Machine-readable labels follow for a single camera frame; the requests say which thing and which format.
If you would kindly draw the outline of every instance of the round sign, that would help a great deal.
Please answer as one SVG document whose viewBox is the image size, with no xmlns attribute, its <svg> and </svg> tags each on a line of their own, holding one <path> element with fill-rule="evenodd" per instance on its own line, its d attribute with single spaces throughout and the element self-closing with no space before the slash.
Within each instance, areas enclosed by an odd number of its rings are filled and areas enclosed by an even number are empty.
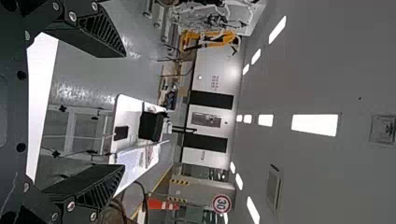
<svg viewBox="0 0 396 224">
<path fill-rule="evenodd" d="M 231 210 L 231 199 L 227 195 L 220 194 L 213 199 L 213 209 L 219 214 L 228 213 Z"/>
</svg>

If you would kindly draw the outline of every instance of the bolt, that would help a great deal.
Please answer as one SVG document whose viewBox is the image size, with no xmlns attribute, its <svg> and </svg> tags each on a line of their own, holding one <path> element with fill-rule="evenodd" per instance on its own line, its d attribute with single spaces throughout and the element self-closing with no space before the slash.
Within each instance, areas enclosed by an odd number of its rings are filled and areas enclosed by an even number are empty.
<svg viewBox="0 0 396 224">
<path fill-rule="evenodd" d="M 30 40 L 30 34 L 27 31 L 25 31 L 25 40 Z"/>
<path fill-rule="evenodd" d="M 72 212 L 76 207 L 75 202 L 71 202 L 67 205 L 67 212 Z"/>
<path fill-rule="evenodd" d="M 70 11 L 70 12 L 69 12 L 69 18 L 70 18 L 71 21 L 77 21 L 76 12 Z"/>
<path fill-rule="evenodd" d="M 53 9 L 55 9 L 55 11 L 59 11 L 59 4 L 58 3 L 52 3 L 52 7 L 53 7 Z"/>
<path fill-rule="evenodd" d="M 93 10 L 95 10 L 95 11 L 98 10 L 98 4 L 97 4 L 97 3 L 92 2 L 92 3 L 91 3 L 91 6 L 92 6 L 92 9 L 93 9 Z"/>
<path fill-rule="evenodd" d="M 54 214 L 52 214 L 51 220 L 54 222 L 54 221 L 58 220 L 58 217 L 59 217 L 58 213 L 54 213 Z"/>
<path fill-rule="evenodd" d="M 92 212 L 91 217 L 90 217 L 90 221 L 95 221 L 97 218 L 97 215 L 95 212 Z"/>
<path fill-rule="evenodd" d="M 26 193 L 26 192 L 29 190 L 29 188 L 30 188 L 29 183 L 25 183 L 25 184 L 23 185 L 23 193 Z"/>
</svg>

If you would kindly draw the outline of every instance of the white ceiling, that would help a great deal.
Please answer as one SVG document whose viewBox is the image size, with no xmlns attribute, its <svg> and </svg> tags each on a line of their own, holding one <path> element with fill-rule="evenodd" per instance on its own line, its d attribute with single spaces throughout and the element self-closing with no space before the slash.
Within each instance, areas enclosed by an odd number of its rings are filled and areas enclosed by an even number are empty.
<svg viewBox="0 0 396 224">
<path fill-rule="evenodd" d="M 371 116 L 396 115 L 396 2 L 391 0 L 270 0 L 247 40 L 233 162 L 242 176 L 232 224 L 396 223 L 396 148 L 369 143 Z M 283 16 L 285 30 L 268 46 Z M 275 114 L 273 127 L 257 125 Z M 336 137 L 297 133 L 293 114 L 341 114 Z M 265 202 L 269 164 L 283 171 L 280 211 Z"/>
</svg>

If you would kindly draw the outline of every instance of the wall vent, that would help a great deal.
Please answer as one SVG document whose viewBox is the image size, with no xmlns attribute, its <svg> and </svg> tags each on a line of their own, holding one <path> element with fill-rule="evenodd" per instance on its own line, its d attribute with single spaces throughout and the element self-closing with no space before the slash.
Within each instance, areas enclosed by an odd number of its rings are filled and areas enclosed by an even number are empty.
<svg viewBox="0 0 396 224">
<path fill-rule="evenodd" d="M 279 169 L 271 164 L 267 179 L 266 200 L 273 212 L 279 208 L 280 194 L 282 189 L 282 178 Z"/>
</svg>

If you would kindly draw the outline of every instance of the ventilation grille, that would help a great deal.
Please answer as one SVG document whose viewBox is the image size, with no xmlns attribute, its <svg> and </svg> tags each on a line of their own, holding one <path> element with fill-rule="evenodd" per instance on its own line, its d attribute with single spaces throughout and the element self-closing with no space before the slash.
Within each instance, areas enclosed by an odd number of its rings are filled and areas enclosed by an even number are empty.
<svg viewBox="0 0 396 224">
<path fill-rule="evenodd" d="M 123 54 L 126 53 L 116 27 L 102 7 L 99 7 L 99 12 L 95 15 L 79 18 L 78 25 L 78 28 L 108 44 L 111 48 Z"/>
<path fill-rule="evenodd" d="M 94 186 L 84 194 L 78 196 L 78 205 L 104 209 L 113 198 L 114 193 L 122 179 L 123 171 L 118 171 L 102 183 Z"/>
<path fill-rule="evenodd" d="M 77 205 L 101 211 L 116 193 L 124 171 L 123 165 L 94 165 L 42 192 L 55 203 L 64 203 L 73 197 Z"/>
<path fill-rule="evenodd" d="M 279 169 L 271 164 L 268 173 L 266 199 L 273 211 L 276 211 L 279 207 L 281 186 L 282 179 L 280 178 Z"/>
</svg>

